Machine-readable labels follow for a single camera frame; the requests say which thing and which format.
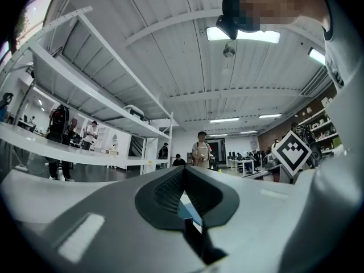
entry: fluorescent light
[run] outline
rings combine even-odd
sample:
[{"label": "fluorescent light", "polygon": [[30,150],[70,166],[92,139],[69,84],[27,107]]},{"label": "fluorescent light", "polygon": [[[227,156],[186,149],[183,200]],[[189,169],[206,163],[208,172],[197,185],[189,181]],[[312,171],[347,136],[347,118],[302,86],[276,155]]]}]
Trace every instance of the fluorescent light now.
[{"label": "fluorescent light", "polygon": [[325,65],[325,56],[314,48],[311,48],[309,50],[308,55],[316,61],[320,62],[322,65]]},{"label": "fluorescent light", "polygon": [[271,118],[271,117],[280,117],[281,114],[266,114],[266,115],[260,115],[259,118]]},{"label": "fluorescent light", "polygon": [[252,134],[252,133],[257,133],[257,130],[252,130],[252,131],[242,131],[241,134]]},{"label": "fluorescent light", "polygon": [[210,123],[214,122],[226,122],[226,121],[238,121],[239,118],[226,118],[226,119],[213,119],[210,121]]},{"label": "fluorescent light", "polygon": [[[218,27],[208,27],[206,30],[208,40],[222,40],[230,38]],[[238,31],[237,39],[250,39],[250,40],[261,40],[263,42],[278,43],[280,38],[280,33],[276,31],[266,31],[261,30],[257,32],[243,32]]]}]

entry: ceiling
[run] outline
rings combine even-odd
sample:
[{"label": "ceiling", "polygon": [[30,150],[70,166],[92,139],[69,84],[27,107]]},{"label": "ceiling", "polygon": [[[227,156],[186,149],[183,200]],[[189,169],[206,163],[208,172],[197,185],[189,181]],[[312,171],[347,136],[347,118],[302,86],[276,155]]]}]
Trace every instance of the ceiling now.
[{"label": "ceiling", "polygon": [[[278,44],[231,42],[236,55],[227,59],[222,55],[227,41],[210,42],[206,37],[206,28],[214,26],[221,13],[221,2],[53,0],[47,20],[92,6],[88,19],[163,106],[173,111],[182,128],[211,133],[267,130],[280,120],[259,119],[259,115],[282,113],[283,120],[328,84],[326,78],[316,84],[316,90],[302,95],[322,68],[308,56],[311,47],[324,51],[322,28],[300,18],[277,30]],[[67,25],[53,33],[48,50],[64,47],[71,30]],[[98,80],[102,84],[106,79]],[[107,90],[111,97],[116,91]],[[123,102],[124,96],[117,99]],[[240,120],[209,123],[229,117]]]}]

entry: pants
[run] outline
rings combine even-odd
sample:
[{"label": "pants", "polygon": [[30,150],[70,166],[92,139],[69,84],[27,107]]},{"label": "pants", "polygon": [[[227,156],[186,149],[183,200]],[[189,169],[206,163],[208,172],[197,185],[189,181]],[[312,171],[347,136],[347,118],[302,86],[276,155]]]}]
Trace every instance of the pants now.
[{"label": "pants", "polygon": [[88,151],[88,150],[90,150],[90,146],[91,146],[91,143],[84,141],[82,149]]},{"label": "pants", "polygon": [[[69,137],[67,134],[62,135],[62,144],[65,144],[66,146],[69,146]],[[51,174],[52,178],[57,178],[57,170],[58,170],[59,160],[49,163],[49,174]],[[69,174],[69,162],[62,161],[62,172],[63,176],[66,179],[70,179],[71,176]]]}]

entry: ceiling beam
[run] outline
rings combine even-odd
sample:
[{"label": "ceiling beam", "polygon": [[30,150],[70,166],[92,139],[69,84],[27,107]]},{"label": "ceiling beam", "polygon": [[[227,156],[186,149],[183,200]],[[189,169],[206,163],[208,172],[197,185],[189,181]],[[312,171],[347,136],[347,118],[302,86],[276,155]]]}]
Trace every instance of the ceiling beam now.
[{"label": "ceiling beam", "polygon": [[174,97],[168,97],[166,103],[178,103],[186,101],[201,101],[206,99],[216,99],[216,98],[230,98],[230,97],[240,97],[240,96],[302,96],[301,92],[298,90],[288,90],[288,89],[230,89],[222,91],[210,91],[202,93],[186,94]]},{"label": "ceiling beam", "polygon": [[[194,19],[200,19],[200,18],[209,18],[209,17],[218,17],[222,14],[221,9],[210,9],[210,10],[199,10],[199,11],[193,11],[188,13],[183,13],[177,16],[173,16],[170,18],[167,18],[161,22],[154,23],[148,27],[143,28],[136,34],[133,34],[129,36],[126,41],[122,44],[122,47],[126,48],[127,46],[131,45],[133,42],[152,34],[155,31],[161,30],[165,27],[169,27],[178,23],[194,20]],[[325,49],[325,44],[323,39],[317,38],[316,36],[312,35],[310,32],[304,30],[303,28],[297,26],[296,24],[288,24],[286,26],[283,26],[283,28],[290,30],[294,32],[295,34],[298,34],[300,36],[303,36],[304,38],[312,41],[313,43],[317,44],[319,47],[321,47],[321,51]]]}]

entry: ceiling light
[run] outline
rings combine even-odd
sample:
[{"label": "ceiling light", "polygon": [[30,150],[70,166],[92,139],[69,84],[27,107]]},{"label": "ceiling light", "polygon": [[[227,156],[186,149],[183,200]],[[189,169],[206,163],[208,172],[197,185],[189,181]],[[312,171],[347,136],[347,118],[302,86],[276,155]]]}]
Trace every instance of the ceiling light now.
[{"label": "ceiling light", "polygon": [[252,131],[242,131],[241,134],[252,134],[252,133],[257,133],[257,130],[252,130]]},{"label": "ceiling light", "polygon": [[320,62],[322,65],[325,65],[325,56],[314,48],[311,48],[309,50],[308,55],[316,61]]},{"label": "ceiling light", "polygon": [[[230,38],[217,27],[208,27],[206,30],[208,40],[222,40]],[[250,39],[250,40],[261,40],[263,42],[278,43],[280,33],[276,31],[257,31],[257,32],[243,32],[238,31],[237,39]]]},{"label": "ceiling light", "polygon": [[239,118],[226,118],[226,119],[213,119],[210,121],[210,123],[215,123],[215,122],[226,122],[226,121],[238,121]]},{"label": "ceiling light", "polygon": [[266,115],[260,115],[259,118],[271,118],[271,117],[280,117],[281,114],[266,114]]}]

